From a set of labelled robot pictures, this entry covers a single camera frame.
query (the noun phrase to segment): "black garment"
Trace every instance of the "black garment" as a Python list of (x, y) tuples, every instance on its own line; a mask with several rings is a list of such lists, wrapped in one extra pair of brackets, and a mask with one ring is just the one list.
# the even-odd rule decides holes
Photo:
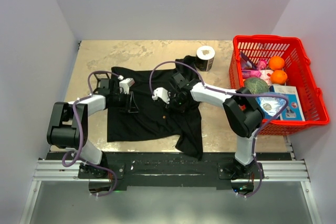
[[(186, 56), (176, 59), (195, 68), (195, 57)], [(176, 69), (188, 80), (198, 79), (191, 69), (176, 64)], [(164, 87), (173, 91), (169, 79), (176, 69), (156, 70), (152, 79), (153, 89)], [(139, 113), (124, 114), (118, 108), (108, 108), (108, 142), (152, 140), (171, 135), (180, 135), (176, 148), (189, 156), (202, 158), (201, 114), (199, 102), (190, 101), (184, 113), (168, 111), (160, 102), (152, 100), (149, 89), (150, 71), (133, 71), (127, 68), (113, 67), (112, 72), (125, 78), (133, 78), (131, 87)], [(111, 87), (118, 87), (116, 77), (111, 79)]]

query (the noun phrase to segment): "table surface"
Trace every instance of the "table surface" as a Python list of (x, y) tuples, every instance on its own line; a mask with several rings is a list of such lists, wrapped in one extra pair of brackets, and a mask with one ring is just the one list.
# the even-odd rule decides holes
[[(89, 93), (87, 76), (95, 70), (111, 70), (113, 66), (133, 70), (152, 70), (163, 61), (196, 55), (198, 47), (208, 45), (216, 55), (212, 69), (201, 72), (204, 81), (221, 88), (230, 88), (228, 70), (233, 51), (230, 40), (83, 40), (67, 90), (66, 101)], [(160, 69), (172, 69), (165, 64)], [(202, 115), (204, 152), (235, 152), (236, 135), (229, 127), (224, 110), (212, 105), (199, 105)], [(107, 110), (89, 117), (89, 140), (106, 152), (178, 152), (179, 136), (139, 142), (107, 142)], [(51, 151), (64, 151), (53, 146)], [(257, 152), (286, 152), (282, 136), (259, 136)]]

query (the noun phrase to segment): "green melon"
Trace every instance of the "green melon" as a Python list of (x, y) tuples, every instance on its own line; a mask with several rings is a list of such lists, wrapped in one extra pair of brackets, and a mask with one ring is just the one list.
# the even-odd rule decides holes
[(269, 92), (267, 82), (256, 77), (246, 79), (244, 81), (244, 87), (247, 88), (251, 94), (262, 94)]

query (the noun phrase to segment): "gray floor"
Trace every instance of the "gray floor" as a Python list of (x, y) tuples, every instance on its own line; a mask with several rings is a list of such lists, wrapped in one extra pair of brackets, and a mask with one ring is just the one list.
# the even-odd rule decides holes
[(231, 190), (129, 187), (96, 200), (87, 182), (43, 182), (31, 223), (312, 223), (299, 182), (263, 183), (244, 200)]

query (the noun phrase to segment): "red basket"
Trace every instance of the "red basket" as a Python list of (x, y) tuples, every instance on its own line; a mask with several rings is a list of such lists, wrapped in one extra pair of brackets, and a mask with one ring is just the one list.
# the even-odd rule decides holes
[(271, 58), (274, 55), (285, 60), (284, 71), (287, 73), (287, 85), (298, 90), (305, 121), (270, 122), (262, 135), (289, 135), (317, 125), (326, 125), (330, 119), (322, 98), (322, 91), (315, 84), (310, 70), (310, 60), (298, 38), (274, 35), (236, 36), (233, 39), (233, 53), (229, 75), (233, 89), (243, 86), (239, 52), (246, 54), (257, 63), (259, 58)]

